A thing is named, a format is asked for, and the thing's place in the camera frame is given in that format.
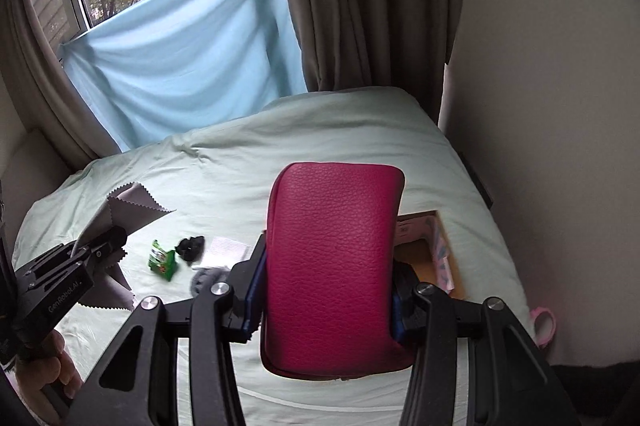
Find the person's left hand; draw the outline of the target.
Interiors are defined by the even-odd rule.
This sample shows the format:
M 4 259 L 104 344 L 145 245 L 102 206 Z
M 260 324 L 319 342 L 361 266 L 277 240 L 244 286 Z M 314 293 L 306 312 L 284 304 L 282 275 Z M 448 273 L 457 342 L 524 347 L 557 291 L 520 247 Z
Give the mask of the person's left hand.
M 67 398 L 75 398 L 82 379 L 65 349 L 65 340 L 52 331 L 42 343 L 43 356 L 25 364 L 18 360 L 15 368 L 17 391 L 30 412 L 47 425 L 59 425 L 62 418 L 55 411 L 42 388 L 55 382 L 63 386 Z

